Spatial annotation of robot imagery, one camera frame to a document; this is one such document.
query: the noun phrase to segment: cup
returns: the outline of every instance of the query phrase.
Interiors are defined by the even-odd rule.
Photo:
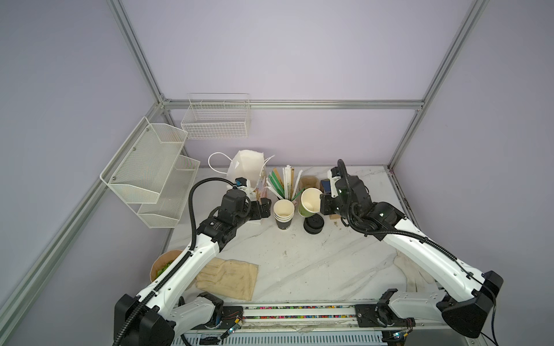
[[[315,213],[319,213],[321,209],[320,194],[322,194],[322,192],[316,188],[304,190],[304,192],[302,192],[302,196],[300,197],[298,213],[305,218],[309,218]]]
[[[294,204],[287,199],[280,199],[273,205],[273,216],[277,227],[287,229],[290,227],[294,216]]]

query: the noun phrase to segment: aluminum frame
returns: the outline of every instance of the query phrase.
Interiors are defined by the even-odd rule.
[[[171,117],[171,109],[186,109],[189,105],[188,100],[167,100],[158,87],[156,79],[152,73],[144,51],[142,50],[137,35],[131,25],[129,16],[125,11],[122,0],[107,0],[107,3],[114,15],[115,21],[121,30],[126,43],[129,46],[133,59],[145,78],[150,92],[156,99],[155,104],[150,108],[146,117],[150,120],[157,115],[162,115],[168,124],[174,126]],[[411,208],[396,180],[393,169],[398,163],[404,150],[412,139],[417,127],[421,123],[423,116],[434,100],[440,89],[446,75],[450,71],[460,50],[463,47],[469,33],[475,27],[478,19],[484,11],[488,0],[474,0],[468,10],[464,21],[462,22],[456,36],[451,43],[447,54],[445,55],[439,69],[435,73],[432,83],[429,85],[423,100],[252,100],[253,109],[414,109],[414,116],[406,129],[402,140],[398,144],[391,161],[388,164],[389,178],[393,184],[402,207],[406,213],[417,225]],[[129,135],[125,143],[117,151],[117,155],[123,158],[130,145],[134,143],[136,136],[140,134],[142,128],[136,128]],[[33,267],[25,275],[14,292],[10,295],[6,303],[0,309],[0,346],[5,344],[27,312],[31,309],[33,303],[38,298],[49,279],[59,267],[65,255],[71,248],[75,239],[88,220],[88,217],[95,210],[98,202],[106,192],[107,186],[97,179],[83,200],[78,204],[69,219],[58,231],[54,239],[37,259]],[[164,248],[167,246],[173,229],[170,229]]]
[[[431,81],[429,88],[427,88],[427,92],[423,97],[423,103],[424,103],[423,107],[421,108],[421,110],[415,111],[415,114],[410,124],[408,125],[408,128],[406,129],[404,136],[402,136],[402,139],[400,140],[398,147],[396,148],[396,150],[394,151],[394,154],[392,155],[391,161],[388,164],[389,168],[394,169],[394,167],[398,164],[400,157],[402,156],[402,154],[406,150],[406,147],[410,143],[410,140],[415,134],[419,124],[423,120],[425,113],[427,113],[427,109],[429,109],[429,107],[433,103],[433,100],[435,99],[435,96],[437,95],[440,87],[442,86],[444,80],[446,79],[448,72],[450,72],[450,69],[452,68],[452,66],[454,65],[454,62],[456,61],[456,58],[460,54],[460,51],[464,46],[465,41],[467,40],[469,34],[471,33],[471,30],[473,30],[473,28],[477,24],[477,21],[481,17],[481,14],[485,10],[485,7],[488,4],[488,2],[489,0],[474,0],[473,3],[471,4],[467,14],[465,15],[463,22],[460,25],[460,28],[458,29],[458,32],[456,32],[456,36],[454,37],[454,40],[450,44],[450,47],[448,48],[448,51],[443,58],[443,61],[440,63],[439,69],[435,73],[435,76],[433,77],[433,80]]]
[[[166,100],[165,109],[187,109],[189,100]],[[423,100],[250,100],[251,109],[421,109]]]

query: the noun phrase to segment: bag handle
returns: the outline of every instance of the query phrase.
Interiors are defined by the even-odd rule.
[[[211,159],[212,156],[214,156],[215,154],[221,154],[221,155],[227,157],[227,158],[229,159],[229,161],[231,161],[231,162],[232,162],[233,160],[232,160],[230,157],[228,157],[227,155],[225,155],[224,153],[222,153],[222,152],[215,152],[215,153],[211,154],[211,155],[208,157],[208,166],[209,166],[212,170],[216,171],[217,173],[227,174],[227,172],[220,172],[220,171],[216,170],[216,169],[213,168],[212,165],[210,164],[209,159]]]
[[[265,167],[265,164],[266,164],[269,160],[271,160],[271,159],[273,158],[273,156],[268,157],[268,158],[264,161],[264,165],[262,166],[262,168]]]

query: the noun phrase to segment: white wire basket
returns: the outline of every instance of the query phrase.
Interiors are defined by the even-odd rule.
[[[186,137],[187,132],[180,128],[148,123],[133,148],[104,182],[125,203],[158,202]]]
[[[250,95],[189,94],[190,106],[181,127],[191,140],[247,138]]]
[[[137,140],[127,139],[128,151],[119,165],[116,154],[100,179],[149,228],[174,228],[179,223],[200,161],[181,155],[187,132],[164,123],[150,123]]]
[[[200,161],[179,155],[156,204],[142,204],[137,215],[150,228],[175,228],[187,204]]]

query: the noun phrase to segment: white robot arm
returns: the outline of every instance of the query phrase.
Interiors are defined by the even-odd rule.
[[[447,323],[460,334],[476,338],[493,307],[503,279],[494,271],[483,273],[460,261],[434,241],[426,237],[406,216],[386,202],[371,201],[363,182],[348,175],[342,160],[333,168],[331,192],[321,195],[321,212],[339,214],[348,226],[364,234],[375,236],[403,252],[432,275],[444,288],[437,292],[408,293],[388,290],[371,311],[361,311],[361,318],[383,327],[406,318],[424,318]],[[192,194],[189,195],[191,222]],[[175,307],[182,292],[200,270],[235,237],[237,228],[251,219],[267,218],[271,202],[262,199],[250,202],[246,194],[235,187],[228,190],[217,208],[193,229],[193,240],[181,255],[153,283],[137,296],[124,295],[116,304],[114,319],[114,346],[169,345],[175,335],[206,324],[215,327],[221,319],[223,301],[203,293],[194,301]]]

